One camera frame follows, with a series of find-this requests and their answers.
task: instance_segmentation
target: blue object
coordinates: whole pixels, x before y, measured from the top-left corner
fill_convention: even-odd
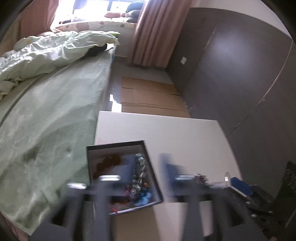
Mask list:
[[[148,192],[148,188],[142,187],[142,192],[144,193]]]
[[[235,187],[237,190],[241,191],[242,193],[246,194],[247,196],[253,195],[253,190],[251,187],[246,184],[245,182],[241,181],[240,179],[233,177],[231,180],[231,186]]]
[[[134,205],[136,207],[146,205],[149,203],[150,198],[151,198],[151,193],[147,192],[146,195],[144,197],[140,198],[140,200],[138,202],[134,203]]]

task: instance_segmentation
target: cardboard sheet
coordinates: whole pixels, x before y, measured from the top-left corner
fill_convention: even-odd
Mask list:
[[[122,112],[190,117],[174,85],[122,78]]]

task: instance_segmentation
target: white duvet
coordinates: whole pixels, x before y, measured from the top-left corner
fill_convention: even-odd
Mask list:
[[[14,50],[0,58],[0,100],[25,80],[68,65],[83,57],[93,46],[119,45],[110,32],[60,32],[53,36],[30,36],[18,41]]]

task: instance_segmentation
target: light green blanket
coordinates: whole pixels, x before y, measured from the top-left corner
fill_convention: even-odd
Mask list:
[[[0,58],[0,100],[19,81],[51,73],[58,67],[73,63],[94,46],[104,46],[106,43],[119,45],[114,36],[117,34],[113,31],[70,31],[20,39],[14,45],[14,50],[4,54],[7,58]]]
[[[113,53],[26,80],[0,102],[0,212],[28,234],[66,183],[88,182],[85,147],[94,143]]]

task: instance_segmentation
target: black box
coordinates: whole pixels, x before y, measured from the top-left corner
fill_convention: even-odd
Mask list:
[[[86,147],[89,178],[91,183],[94,180],[93,175],[96,171],[97,164],[99,162],[102,162],[104,158],[110,157],[114,154],[118,154],[119,156],[125,156],[129,154],[137,154],[137,153],[142,153],[145,158],[146,168],[147,168],[146,174],[149,182],[149,188],[152,194],[151,200],[148,204],[145,204],[139,207],[132,207],[132,208],[128,208],[128,209],[117,211],[117,212],[110,211],[110,215],[129,213],[144,207],[150,207],[152,205],[163,202],[163,196],[158,186],[158,182],[157,182],[155,173],[153,171],[153,167],[150,162],[150,159],[145,147],[145,143],[144,141],[134,141],[134,142],[121,142],[121,143],[112,143],[112,144],[104,144],[104,145],[93,145],[93,146]]]

